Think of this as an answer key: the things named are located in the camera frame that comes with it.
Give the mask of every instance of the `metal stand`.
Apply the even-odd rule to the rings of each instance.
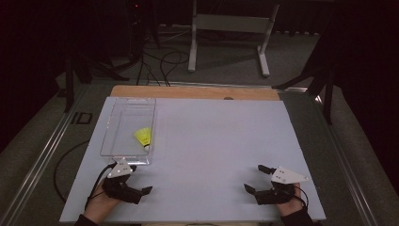
[[[273,6],[272,14],[269,18],[261,17],[242,17],[242,16],[224,16],[197,13],[197,0],[193,0],[193,19],[192,19],[192,38],[190,56],[188,61],[188,71],[193,73],[196,70],[197,61],[197,29],[222,30],[222,31],[241,31],[263,33],[264,40],[262,45],[258,46],[259,62],[262,68],[262,75],[270,75],[267,66],[264,50],[269,42],[270,34],[276,19],[279,4]]]

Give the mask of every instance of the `white tabletop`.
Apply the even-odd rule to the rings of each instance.
[[[115,103],[108,97],[76,175],[60,221],[76,221],[109,157],[100,156]],[[283,166],[309,176],[285,105],[281,101],[157,98],[152,159],[137,167],[128,185],[153,186],[140,204],[122,203],[113,222],[261,222],[279,220],[275,205],[258,205],[244,189],[270,189],[258,165]],[[312,180],[301,184],[313,219],[325,213]]]

